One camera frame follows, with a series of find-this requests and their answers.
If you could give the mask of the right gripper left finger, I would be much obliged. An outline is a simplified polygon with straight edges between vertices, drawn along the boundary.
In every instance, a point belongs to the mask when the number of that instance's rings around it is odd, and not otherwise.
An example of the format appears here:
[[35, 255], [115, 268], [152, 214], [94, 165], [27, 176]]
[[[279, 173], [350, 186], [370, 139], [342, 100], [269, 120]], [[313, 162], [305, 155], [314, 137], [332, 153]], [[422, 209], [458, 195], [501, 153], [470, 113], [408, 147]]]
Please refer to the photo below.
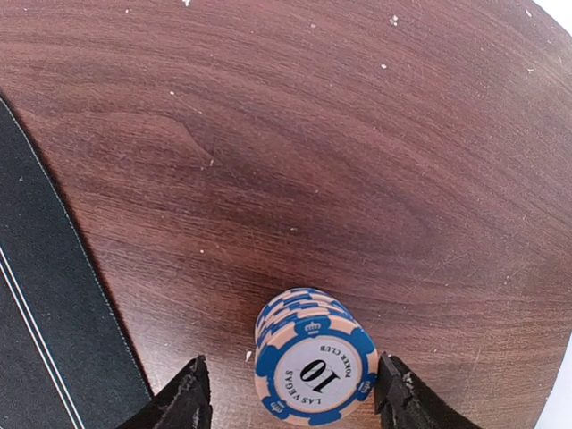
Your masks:
[[206, 357], [198, 355], [118, 429], [209, 429], [213, 415], [210, 401]]

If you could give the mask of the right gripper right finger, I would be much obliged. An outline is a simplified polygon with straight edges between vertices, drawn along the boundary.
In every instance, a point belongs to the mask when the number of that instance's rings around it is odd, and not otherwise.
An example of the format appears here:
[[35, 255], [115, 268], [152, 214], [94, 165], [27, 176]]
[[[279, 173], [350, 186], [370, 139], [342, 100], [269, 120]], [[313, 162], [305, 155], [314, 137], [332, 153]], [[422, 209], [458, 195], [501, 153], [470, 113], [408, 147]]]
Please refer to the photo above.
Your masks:
[[479, 429], [451, 408], [397, 356], [379, 358], [374, 386], [374, 412], [381, 428]]

